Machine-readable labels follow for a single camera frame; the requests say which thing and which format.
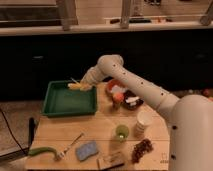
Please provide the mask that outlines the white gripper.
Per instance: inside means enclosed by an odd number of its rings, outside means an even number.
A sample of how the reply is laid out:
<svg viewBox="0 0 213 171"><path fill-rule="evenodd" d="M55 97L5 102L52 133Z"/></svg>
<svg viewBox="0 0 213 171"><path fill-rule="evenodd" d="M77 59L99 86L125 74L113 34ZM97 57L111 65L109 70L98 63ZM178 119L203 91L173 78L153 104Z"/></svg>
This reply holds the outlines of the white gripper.
<svg viewBox="0 0 213 171"><path fill-rule="evenodd" d="M92 89L91 85L97 85L102 82L106 78L106 75L99 69L98 66L91 67L81 79L82 84L80 90L81 91L89 91ZM75 84L80 84L79 81L74 78L70 78L72 82Z"/></svg>

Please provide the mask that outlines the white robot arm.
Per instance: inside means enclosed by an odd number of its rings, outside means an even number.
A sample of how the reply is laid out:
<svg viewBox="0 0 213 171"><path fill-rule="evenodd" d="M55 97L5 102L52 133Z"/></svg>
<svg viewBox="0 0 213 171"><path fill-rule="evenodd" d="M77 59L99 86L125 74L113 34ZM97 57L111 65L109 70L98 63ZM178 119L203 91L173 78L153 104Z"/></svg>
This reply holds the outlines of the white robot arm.
<svg viewBox="0 0 213 171"><path fill-rule="evenodd" d="M170 124L168 171L213 171L213 101L202 95L178 98L123 64L120 55L103 55L81 83L91 87L113 77Z"/></svg>

